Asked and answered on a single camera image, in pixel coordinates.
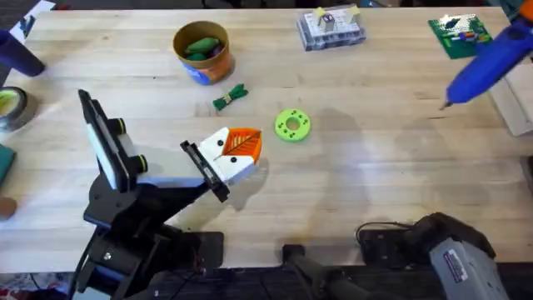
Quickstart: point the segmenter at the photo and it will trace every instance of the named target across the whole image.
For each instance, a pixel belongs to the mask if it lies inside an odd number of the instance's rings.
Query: clear plastic box
[[[313,11],[304,12],[297,20],[298,32],[306,51],[354,45],[366,39],[365,28],[361,23],[361,14],[355,16],[355,22],[348,23],[346,15],[352,6],[324,8],[335,19],[335,26],[325,32],[316,25]]]

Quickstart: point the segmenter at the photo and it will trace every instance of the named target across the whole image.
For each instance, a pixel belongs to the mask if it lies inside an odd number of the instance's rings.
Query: green circuit board
[[[479,47],[492,42],[491,35],[475,14],[446,15],[427,22],[451,59],[473,57]],[[478,38],[475,41],[458,40],[456,36],[459,33],[475,33]]]

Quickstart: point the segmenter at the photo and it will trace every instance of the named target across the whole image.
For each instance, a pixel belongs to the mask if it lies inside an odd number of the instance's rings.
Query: green ring
[[[292,130],[286,126],[286,122],[290,118],[295,118],[300,124],[296,130]],[[286,109],[276,117],[274,123],[276,134],[284,141],[298,142],[304,139],[311,131],[311,119],[307,114],[299,109]]]

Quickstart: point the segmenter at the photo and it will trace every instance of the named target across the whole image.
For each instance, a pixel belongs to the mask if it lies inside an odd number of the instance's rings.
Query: blue hot glue gun
[[[533,0],[521,7],[521,15],[487,47],[483,48],[451,82],[446,103],[467,103],[505,76],[533,49]]]

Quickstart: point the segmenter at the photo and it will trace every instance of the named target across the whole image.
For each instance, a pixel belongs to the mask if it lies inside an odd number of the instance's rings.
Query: duct tape
[[[18,87],[0,87],[0,131],[11,132],[28,123],[37,100]]]

